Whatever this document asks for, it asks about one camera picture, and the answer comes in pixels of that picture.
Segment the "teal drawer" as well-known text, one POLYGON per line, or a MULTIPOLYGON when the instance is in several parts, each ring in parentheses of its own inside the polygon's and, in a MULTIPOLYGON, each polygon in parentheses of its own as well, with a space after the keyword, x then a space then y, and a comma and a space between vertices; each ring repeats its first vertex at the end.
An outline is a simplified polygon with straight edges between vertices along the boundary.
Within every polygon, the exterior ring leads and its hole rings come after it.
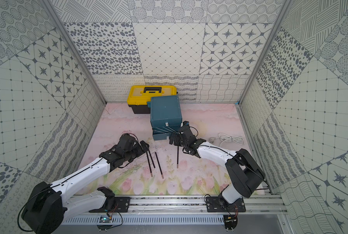
MULTIPOLYGON (((172 129, 178 131, 178 129, 180 128, 180 125, 174 125, 174 126, 169 126, 169 127, 171 127, 172 129)), ((155 141, 166 140, 170 136, 170 134, 172 133, 172 132, 168 132, 168 133, 158 132, 158 131, 155 131, 155 128, 161 128, 162 129, 163 127, 153 127, 152 128, 152 130, 153 130, 153 139, 155 141)))

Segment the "teal drawer cabinet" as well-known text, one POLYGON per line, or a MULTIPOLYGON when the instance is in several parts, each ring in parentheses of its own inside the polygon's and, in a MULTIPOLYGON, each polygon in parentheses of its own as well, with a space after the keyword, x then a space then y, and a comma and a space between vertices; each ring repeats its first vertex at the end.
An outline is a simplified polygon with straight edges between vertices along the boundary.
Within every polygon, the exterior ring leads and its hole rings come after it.
POLYGON ((180 102, 177 95, 151 98, 150 122, 153 128, 169 127, 177 131, 182 124, 180 102))

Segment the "black pencil slanted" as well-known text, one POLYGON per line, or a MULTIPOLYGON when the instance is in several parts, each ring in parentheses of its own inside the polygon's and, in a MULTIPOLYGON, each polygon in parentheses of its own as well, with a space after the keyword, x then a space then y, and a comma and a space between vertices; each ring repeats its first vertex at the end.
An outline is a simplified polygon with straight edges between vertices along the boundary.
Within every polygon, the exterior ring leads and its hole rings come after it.
POLYGON ((159 167, 161 178, 164 179, 163 171, 162 171, 162 168, 161 168, 161 165, 160 165, 160 162, 159 162, 159 158, 158 158, 157 152, 155 152, 155 157, 156 157, 156 160, 157 160, 157 163, 158 163, 158 167, 159 167))

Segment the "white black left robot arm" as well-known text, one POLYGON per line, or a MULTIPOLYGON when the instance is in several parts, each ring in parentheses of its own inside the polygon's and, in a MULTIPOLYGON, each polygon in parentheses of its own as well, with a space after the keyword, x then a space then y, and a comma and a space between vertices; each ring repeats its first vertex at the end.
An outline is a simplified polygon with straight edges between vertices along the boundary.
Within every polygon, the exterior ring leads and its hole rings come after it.
POLYGON ((119 204, 115 193, 107 187, 83 196, 76 193, 94 180, 115 169, 123 168, 149 151, 149 144, 138 141, 135 135, 121 135, 118 144, 100 153, 99 157, 76 172, 52 183, 37 184, 17 220, 23 220, 30 232, 51 234, 63 222, 86 212, 105 212, 112 218, 119 204))

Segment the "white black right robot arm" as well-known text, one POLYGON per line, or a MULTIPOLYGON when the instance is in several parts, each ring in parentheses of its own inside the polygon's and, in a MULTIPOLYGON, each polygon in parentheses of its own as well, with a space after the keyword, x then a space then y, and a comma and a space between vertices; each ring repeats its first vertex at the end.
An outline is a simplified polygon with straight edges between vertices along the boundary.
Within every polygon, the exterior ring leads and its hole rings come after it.
POLYGON ((218 196, 220 205, 227 206, 241 198, 249 198, 265 181, 265 173, 247 150, 227 150, 197 138, 188 122, 171 133, 169 143, 182 147, 186 154, 210 160, 227 170, 231 183, 218 196))

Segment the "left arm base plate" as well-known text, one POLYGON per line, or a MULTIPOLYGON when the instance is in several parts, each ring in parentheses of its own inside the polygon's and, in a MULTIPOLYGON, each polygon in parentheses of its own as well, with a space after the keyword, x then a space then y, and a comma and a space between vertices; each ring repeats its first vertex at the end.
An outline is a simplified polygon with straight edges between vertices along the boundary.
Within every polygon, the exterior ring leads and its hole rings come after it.
POLYGON ((130 206, 131 197, 107 198, 101 208, 90 210, 90 213, 119 212, 127 213, 130 206))

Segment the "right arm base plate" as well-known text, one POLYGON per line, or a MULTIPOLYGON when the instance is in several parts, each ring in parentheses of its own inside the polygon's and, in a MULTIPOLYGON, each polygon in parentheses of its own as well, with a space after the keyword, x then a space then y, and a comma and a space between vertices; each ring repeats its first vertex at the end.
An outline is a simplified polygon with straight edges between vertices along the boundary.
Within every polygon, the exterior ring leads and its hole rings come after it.
POLYGON ((246 207, 245 207, 243 198, 236 200, 234 203, 228 203, 219 197, 205 195, 204 201, 206 203, 208 213, 216 213, 216 212, 235 213, 236 211, 242 212, 242 213, 246 212, 246 207))

